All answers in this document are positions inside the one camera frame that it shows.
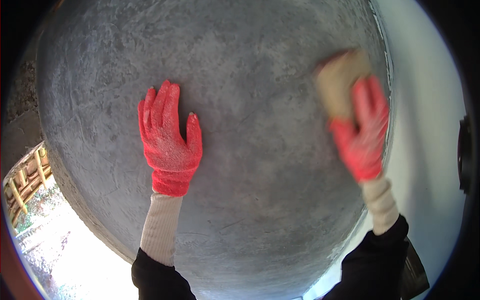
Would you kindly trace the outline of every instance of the concrete wall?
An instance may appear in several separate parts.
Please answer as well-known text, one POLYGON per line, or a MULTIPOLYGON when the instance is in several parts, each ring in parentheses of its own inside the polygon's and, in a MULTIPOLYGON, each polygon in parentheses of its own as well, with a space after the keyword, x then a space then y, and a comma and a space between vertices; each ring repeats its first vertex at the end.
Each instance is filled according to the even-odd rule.
MULTIPOLYGON (((465 201, 456 167, 459 120, 465 115, 460 78, 441 35, 414 0, 377 0, 374 7, 394 67, 393 140, 386 175, 432 287, 456 242, 465 201)), ((323 295, 340 280, 341 260, 371 228, 367 215, 305 300, 323 295)))

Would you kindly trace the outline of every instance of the bamboo structure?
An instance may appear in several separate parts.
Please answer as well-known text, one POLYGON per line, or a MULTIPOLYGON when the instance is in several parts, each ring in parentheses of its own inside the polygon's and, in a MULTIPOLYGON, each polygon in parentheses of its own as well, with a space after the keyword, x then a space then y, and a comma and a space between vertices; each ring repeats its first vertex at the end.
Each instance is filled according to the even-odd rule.
POLYGON ((18 225, 20 213, 27 214, 26 204, 41 186, 47 187, 52 176, 44 142, 31 149, 13 166, 3 179, 3 192, 13 227, 18 225))

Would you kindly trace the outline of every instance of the white sleeve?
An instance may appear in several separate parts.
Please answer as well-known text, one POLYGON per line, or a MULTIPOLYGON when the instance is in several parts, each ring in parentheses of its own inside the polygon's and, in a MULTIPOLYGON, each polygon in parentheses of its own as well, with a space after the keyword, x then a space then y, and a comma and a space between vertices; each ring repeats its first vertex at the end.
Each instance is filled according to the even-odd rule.
POLYGON ((154 192, 142 232, 140 248, 153 260, 167 266, 173 266, 182 199, 154 192))
POLYGON ((381 176, 360 186, 363 200, 373 217, 373 233, 381 235, 395 224, 400 215, 392 195, 392 185, 388 179, 381 176))

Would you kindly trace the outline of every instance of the glove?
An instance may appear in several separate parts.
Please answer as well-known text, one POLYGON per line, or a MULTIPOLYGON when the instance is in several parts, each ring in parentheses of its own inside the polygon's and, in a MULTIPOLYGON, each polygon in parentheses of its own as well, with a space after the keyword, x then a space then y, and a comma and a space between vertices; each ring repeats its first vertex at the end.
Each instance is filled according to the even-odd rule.
POLYGON ((165 80, 156 94, 149 88, 138 104, 138 123, 144 154, 152 173, 153 189, 163 195, 180 197, 202 158, 202 132, 198 117, 190 113, 187 142, 180 135, 178 103, 180 87, 165 80))
POLYGON ((351 94, 358 127, 352 120, 333 119, 330 131, 340 158, 360 183, 375 179, 382 172, 388 105, 375 76, 358 79, 351 94))

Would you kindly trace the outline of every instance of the black jacket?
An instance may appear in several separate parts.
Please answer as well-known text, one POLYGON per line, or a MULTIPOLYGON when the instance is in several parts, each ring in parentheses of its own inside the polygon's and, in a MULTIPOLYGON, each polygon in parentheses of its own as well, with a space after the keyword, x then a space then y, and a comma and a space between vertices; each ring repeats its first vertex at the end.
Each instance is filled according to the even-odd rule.
MULTIPOLYGON (((323 300, 400 299, 400 278, 408 242, 408 224, 403 216, 384 234, 369 231, 360 245, 342 261, 342 280, 323 300)), ((195 296, 190 285, 175 267, 154 261, 142 250, 132 265, 132 281, 140 300, 190 300, 195 296)))

